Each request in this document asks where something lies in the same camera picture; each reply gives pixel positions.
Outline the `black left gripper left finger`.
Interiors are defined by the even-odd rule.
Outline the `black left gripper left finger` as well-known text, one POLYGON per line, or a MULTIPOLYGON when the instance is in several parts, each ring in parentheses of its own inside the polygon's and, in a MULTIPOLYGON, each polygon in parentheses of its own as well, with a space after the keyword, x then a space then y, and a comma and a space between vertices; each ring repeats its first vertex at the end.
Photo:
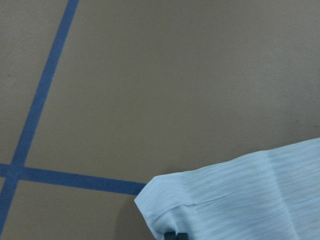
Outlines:
POLYGON ((173 232, 166 232, 164 234, 164 240, 177 240, 177 235, 174 231, 173 232))

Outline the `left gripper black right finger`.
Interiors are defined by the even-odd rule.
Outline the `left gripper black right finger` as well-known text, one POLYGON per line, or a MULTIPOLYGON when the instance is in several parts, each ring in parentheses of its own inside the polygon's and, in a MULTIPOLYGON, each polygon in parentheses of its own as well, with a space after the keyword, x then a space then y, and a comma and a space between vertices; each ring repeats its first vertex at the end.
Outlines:
POLYGON ((186 232, 179 232, 176 235, 177 240, 188 240, 188 233, 186 232))

